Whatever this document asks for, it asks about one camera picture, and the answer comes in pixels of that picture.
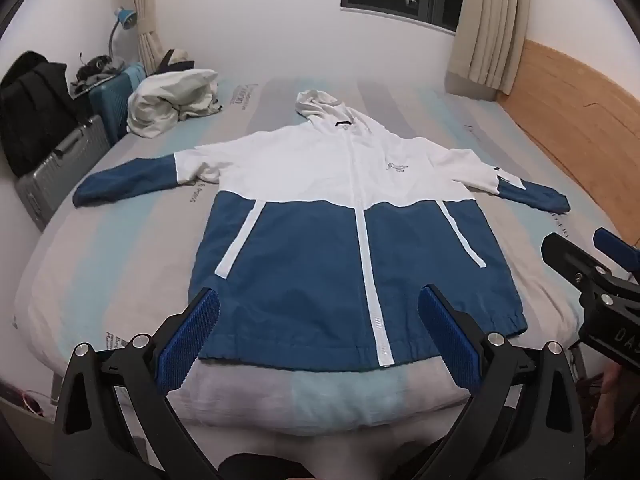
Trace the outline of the person's right hand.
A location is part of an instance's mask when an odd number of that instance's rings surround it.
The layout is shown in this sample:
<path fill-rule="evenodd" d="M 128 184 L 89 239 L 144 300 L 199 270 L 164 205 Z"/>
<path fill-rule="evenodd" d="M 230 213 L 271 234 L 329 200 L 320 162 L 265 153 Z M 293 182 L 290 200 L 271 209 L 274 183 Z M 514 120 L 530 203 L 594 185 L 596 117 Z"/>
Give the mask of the person's right hand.
<path fill-rule="evenodd" d="M 614 437 L 616 405 L 624 390 L 622 367 L 608 363 L 603 372 L 600 399 L 591 423 L 591 437 L 597 445 L 607 445 Z"/>

